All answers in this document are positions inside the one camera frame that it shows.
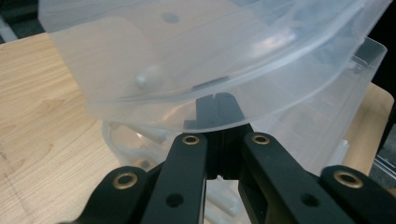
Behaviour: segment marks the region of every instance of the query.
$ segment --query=translucent plastic box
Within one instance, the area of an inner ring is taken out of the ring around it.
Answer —
[[[39,19],[122,164],[149,170],[178,133],[250,122],[317,174],[344,156],[386,52],[365,37],[389,3],[40,0]],[[197,100],[224,92],[243,117],[199,108],[214,118],[200,123]],[[206,220],[248,223],[234,182],[208,184]]]

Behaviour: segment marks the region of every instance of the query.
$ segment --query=container lid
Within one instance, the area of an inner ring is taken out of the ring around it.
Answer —
[[[97,118],[204,132],[321,90],[387,2],[41,0],[39,18]]]

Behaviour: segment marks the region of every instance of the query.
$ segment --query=wood grain surface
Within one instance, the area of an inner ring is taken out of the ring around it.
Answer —
[[[371,85],[347,134],[358,149],[347,165],[370,170],[392,104]],[[0,223],[73,220],[118,166],[49,36],[0,45]]]

